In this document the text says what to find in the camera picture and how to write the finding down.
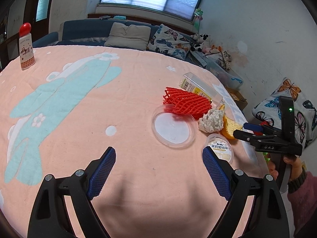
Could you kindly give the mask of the pink sleeve right forearm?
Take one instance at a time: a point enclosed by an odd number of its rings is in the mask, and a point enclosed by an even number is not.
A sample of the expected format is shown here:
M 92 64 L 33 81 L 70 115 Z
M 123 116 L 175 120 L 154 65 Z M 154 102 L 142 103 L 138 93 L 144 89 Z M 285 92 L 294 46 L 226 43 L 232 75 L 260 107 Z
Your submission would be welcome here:
M 303 168 L 301 175 L 288 183 L 294 237 L 316 237 L 316 176 Z

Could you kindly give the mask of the right hand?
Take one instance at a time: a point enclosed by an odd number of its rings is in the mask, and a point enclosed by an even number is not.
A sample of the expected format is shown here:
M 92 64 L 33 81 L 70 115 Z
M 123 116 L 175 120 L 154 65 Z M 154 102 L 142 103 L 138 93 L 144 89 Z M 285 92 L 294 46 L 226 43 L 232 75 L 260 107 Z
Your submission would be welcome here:
M 290 165 L 292 168 L 291 173 L 290 173 L 290 178 L 288 181 L 290 182 L 290 181 L 293 181 L 293 180 L 299 178 L 299 176 L 303 172 L 303 167 L 301 165 L 300 158 L 298 158 L 296 156 L 292 156 L 292 157 L 284 156 L 283 160 L 286 164 Z M 272 160 L 270 160 L 267 165 L 268 165 L 270 175 L 272 175 L 274 179 L 277 179 L 279 173 L 276 170 L 275 164 L 272 162 Z

